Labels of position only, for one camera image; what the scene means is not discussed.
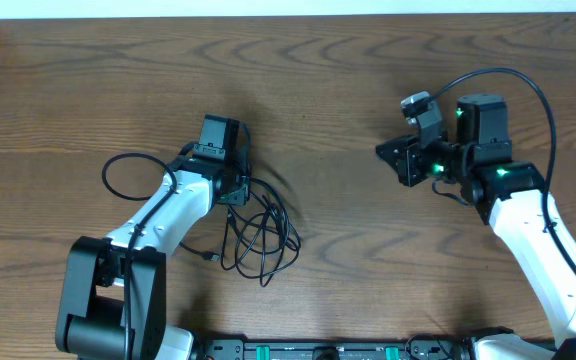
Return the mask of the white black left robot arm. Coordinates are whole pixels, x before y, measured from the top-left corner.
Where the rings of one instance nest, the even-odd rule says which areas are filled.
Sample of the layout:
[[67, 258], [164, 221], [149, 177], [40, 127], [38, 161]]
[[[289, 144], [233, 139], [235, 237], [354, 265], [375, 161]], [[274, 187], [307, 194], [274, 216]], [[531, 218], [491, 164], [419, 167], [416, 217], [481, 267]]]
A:
[[55, 344], [81, 359], [192, 359], [194, 336], [166, 322], [166, 264], [215, 205], [250, 197], [249, 133], [238, 120], [206, 115], [200, 138], [161, 166], [157, 191], [122, 226], [82, 236], [67, 259]]

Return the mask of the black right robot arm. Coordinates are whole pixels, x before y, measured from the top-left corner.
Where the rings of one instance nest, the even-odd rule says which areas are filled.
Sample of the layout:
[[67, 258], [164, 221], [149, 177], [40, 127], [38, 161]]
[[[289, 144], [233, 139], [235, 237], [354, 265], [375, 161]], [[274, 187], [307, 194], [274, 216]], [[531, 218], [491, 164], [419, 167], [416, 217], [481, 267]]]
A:
[[412, 135], [389, 140], [377, 155], [413, 187], [426, 179], [458, 184], [457, 201], [476, 209], [509, 248], [549, 322], [554, 347], [486, 329], [468, 337], [456, 359], [576, 359], [576, 242], [561, 221], [536, 166], [512, 158], [508, 111], [500, 95], [457, 102], [457, 138], [450, 142], [437, 102], [426, 92], [401, 103]]

